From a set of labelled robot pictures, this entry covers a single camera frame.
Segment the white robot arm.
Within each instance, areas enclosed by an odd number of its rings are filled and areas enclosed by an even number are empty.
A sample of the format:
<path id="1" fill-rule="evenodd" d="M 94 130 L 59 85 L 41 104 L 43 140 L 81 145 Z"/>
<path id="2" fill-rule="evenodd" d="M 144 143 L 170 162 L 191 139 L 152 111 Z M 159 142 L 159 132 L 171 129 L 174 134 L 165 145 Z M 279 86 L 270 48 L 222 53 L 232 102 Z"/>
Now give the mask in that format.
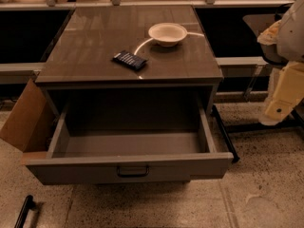
<path id="1" fill-rule="evenodd" d="M 279 71 L 274 92 L 265 101 L 259 118 L 264 125 L 275 125 L 304 99 L 304 0 L 295 0 L 257 41 L 265 46 L 276 45 L 277 54 L 288 61 Z"/>

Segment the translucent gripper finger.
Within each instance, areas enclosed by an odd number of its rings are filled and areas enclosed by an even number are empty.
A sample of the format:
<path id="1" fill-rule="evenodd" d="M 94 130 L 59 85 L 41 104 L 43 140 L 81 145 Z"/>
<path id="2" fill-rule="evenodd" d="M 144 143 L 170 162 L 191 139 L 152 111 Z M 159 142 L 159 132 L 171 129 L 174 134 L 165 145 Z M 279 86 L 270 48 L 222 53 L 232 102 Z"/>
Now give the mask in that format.
<path id="1" fill-rule="evenodd" d="M 262 33 L 259 34 L 259 36 L 257 37 L 257 41 L 265 46 L 274 45 L 277 42 L 277 35 L 280 24 L 280 20 L 274 22 L 271 26 L 269 26 Z"/>

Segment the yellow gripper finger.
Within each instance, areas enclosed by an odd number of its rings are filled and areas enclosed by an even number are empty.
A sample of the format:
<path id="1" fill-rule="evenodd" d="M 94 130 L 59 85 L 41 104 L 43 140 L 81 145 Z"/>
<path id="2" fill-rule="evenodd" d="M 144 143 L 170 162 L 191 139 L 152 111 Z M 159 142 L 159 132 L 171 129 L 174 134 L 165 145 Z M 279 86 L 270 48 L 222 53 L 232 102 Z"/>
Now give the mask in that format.
<path id="1" fill-rule="evenodd" d="M 304 64 L 290 61 L 274 77 L 274 87 L 264 103 L 263 123 L 281 123 L 304 99 Z"/>

